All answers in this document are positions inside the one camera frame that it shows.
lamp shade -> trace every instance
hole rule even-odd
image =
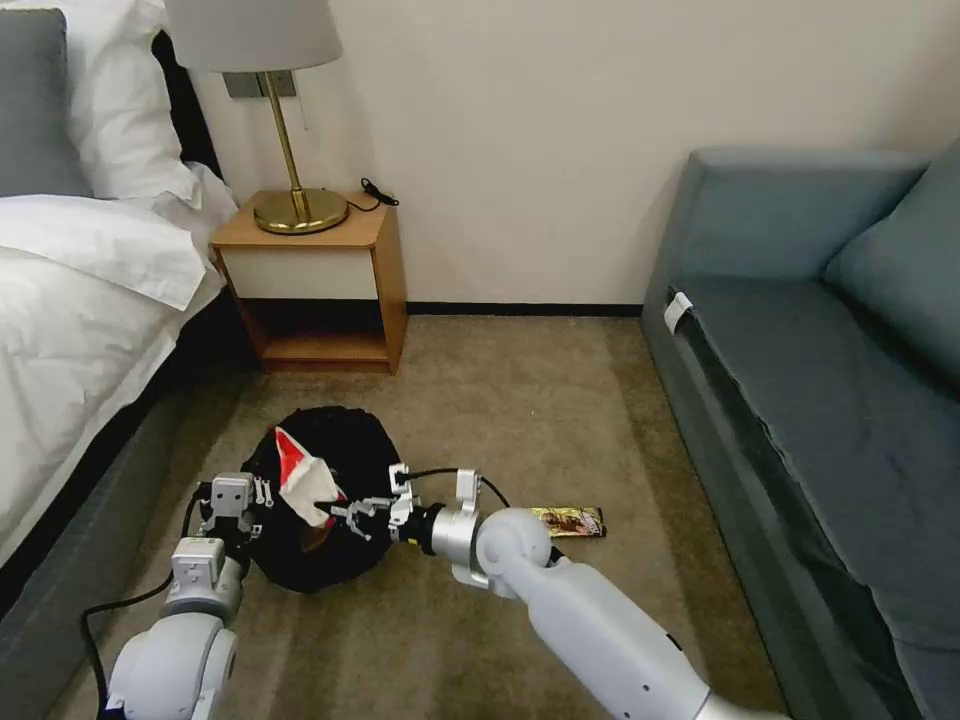
[[[217,72],[296,70],[343,53],[327,0],[166,0],[177,62]]]

floor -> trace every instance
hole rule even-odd
[[[130,592],[165,574],[198,479],[238,468],[294,409],[335,403],[376,414],[413,467],[478,466],[515,505],[600,505],[609,535],[561,549],[669,629],[722,695],[782,710],[636,319],[415,317],[395,377],[213,378],[192,398]],[[433,487],[426,500],[452,498]],[[244,592],[224,718],[606,717],[519,604],[458,585],[413,547],[315,596],[255,568]],[[107,667],[157,607],[115,613],[101,638]],[[51,718],[86,720],[94,705],[84,669]]]

wooden nightstand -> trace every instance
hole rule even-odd
[[[256,200],[213,247],[263,369],[396,372],[407,329],[396,209],[351,208],[330,230],[274,235],[254,222]]]

white wall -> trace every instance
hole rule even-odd
[[[957,0],[332,0],[345,56],[287,101],[301,175],[402,201],[411,300],[643,298],[687,153],[938,150]],[[196,77],[238,195],[283,187],[266,101]]]

wall outlet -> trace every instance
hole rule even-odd
[[[297,86],[293,82],[293,73],[289,70],[275,70],[270,73],[273,84],[277,86],[280,97],[296,97]],[[260,82],[259,73],[224,73],[223,84],[232,98],[266,97],[267,88]]]

